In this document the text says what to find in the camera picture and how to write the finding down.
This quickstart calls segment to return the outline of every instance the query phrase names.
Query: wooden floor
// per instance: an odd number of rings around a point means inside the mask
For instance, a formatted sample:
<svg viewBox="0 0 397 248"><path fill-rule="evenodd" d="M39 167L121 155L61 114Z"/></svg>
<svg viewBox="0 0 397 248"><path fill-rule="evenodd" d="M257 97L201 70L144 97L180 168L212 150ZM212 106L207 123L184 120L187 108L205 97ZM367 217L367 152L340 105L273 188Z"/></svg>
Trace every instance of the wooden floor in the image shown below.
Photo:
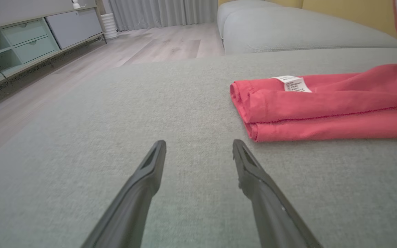
<svg viewBox="0 0 397 248"><path fill-rule="evenodd" d="M105 69L224 55L216 24L120 32L114 40L68 52L0 87L0 147L44 106Z"/></svg>

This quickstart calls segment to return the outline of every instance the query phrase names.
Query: cabinet drawer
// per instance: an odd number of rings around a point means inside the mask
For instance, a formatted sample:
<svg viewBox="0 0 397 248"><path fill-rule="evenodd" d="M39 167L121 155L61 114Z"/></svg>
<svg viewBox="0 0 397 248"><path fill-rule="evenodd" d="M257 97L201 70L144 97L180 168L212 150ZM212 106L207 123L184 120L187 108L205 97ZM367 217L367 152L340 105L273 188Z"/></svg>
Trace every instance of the cabinet drawer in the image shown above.
<svg viewBox="0 0 397 248"><path fill-rule="evenodd" d="M46 35L41 21L27 22L13 27L2 29L11 45L30 41L32 39Z"/></svg>
<svg viewBox="0 0 397 248"><path fill-rule="evenodd" d="M36 41L32 41L22 46L14 48L22 63L27 63L31 60L39 58L40 56L55 50L49 37L45 37Z"/></svg>

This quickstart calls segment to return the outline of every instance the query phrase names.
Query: white care label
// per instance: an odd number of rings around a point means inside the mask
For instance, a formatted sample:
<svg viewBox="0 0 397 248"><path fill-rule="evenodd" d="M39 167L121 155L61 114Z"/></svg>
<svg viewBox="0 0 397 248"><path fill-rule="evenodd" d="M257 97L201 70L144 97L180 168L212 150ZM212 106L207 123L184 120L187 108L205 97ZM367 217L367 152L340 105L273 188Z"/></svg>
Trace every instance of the white care label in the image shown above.
<svg viewBox="0 0 397 248"><path fill-rule="evenodd" d="M299 92L312 92L307 88L304 78L294 76L281 76L271 77L272 79L278 79L284 83L285 91L299 91Z"/></svg>

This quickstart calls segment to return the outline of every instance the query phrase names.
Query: gray curtain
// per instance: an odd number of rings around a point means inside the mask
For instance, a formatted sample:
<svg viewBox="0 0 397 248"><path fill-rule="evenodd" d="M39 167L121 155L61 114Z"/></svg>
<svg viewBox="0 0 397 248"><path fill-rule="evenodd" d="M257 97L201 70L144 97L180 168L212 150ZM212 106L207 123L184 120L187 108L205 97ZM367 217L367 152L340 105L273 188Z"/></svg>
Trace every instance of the gray curtain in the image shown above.
<svg viewBox="0 0 397 248"><path fill-rule="evenodd" d="M110 0L117 28L147 29L214 22L218 0Z"/></svg>

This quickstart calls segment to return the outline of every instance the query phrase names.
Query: red folded cloth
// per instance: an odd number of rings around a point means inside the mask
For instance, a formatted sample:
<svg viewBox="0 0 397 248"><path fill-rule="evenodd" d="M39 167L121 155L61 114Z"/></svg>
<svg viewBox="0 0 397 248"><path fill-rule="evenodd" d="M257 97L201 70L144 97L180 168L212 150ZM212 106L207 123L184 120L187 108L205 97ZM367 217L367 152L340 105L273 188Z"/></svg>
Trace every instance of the red folded cloth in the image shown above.
<svg viewBox="0 0 397 248"><path fill-rule="evenodd" d="M312 93L278 79L236 81L231 98L257 142L397 137L397 64L364 73L309 75Z"/></svg>

